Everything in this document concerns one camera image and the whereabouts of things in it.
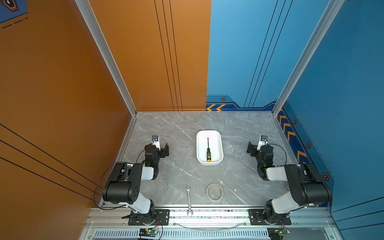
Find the yellow black handled screwdriver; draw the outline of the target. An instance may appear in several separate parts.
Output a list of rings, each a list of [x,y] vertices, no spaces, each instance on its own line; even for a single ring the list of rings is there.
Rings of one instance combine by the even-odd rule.
[[[211,149],[209,145],[209,138],[207,138],[207,161],[210,162],[211,160],[212,160]]]

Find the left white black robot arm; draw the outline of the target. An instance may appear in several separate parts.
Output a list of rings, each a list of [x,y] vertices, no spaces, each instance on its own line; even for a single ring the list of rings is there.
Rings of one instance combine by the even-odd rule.
[[[169,145],[164,148],[153,142],[145,146],[145,159],[141,163],[114,164],[103,190],[103,200],[132,210],[127,217],[144,225],[156,219],[154,202],[140,193],[141,182],[155,180],[159,174],[161,158],[169,156]]]

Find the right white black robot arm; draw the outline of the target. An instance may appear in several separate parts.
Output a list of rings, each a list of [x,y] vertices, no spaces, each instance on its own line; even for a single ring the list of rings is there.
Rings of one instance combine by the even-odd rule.
[[[321,205],[332,201],[332,191],[313,164],[274,166],[274,148],[267,141],[248,143],[247,153],[257,161],[259,177],[264,181],[287,182],[284,195],[268,200],[262,212],[253,215],[266,224],[283,224],[289,214],[311,204]]]

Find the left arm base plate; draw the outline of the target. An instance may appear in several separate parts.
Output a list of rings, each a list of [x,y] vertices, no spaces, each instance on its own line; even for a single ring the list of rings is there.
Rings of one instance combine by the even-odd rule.
[[[147,214],[131,214],[129,217],[129,226],[167,226],[170,220],[169,209],[154,209]]]

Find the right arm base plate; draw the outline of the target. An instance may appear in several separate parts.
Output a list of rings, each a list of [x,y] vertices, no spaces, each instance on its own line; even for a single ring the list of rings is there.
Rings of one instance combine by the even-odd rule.
[[[248,214],[252,226],[280,225],[281,223],[290,226],[292,224],[288,214],[267,213],[262,209],[249,209]]]

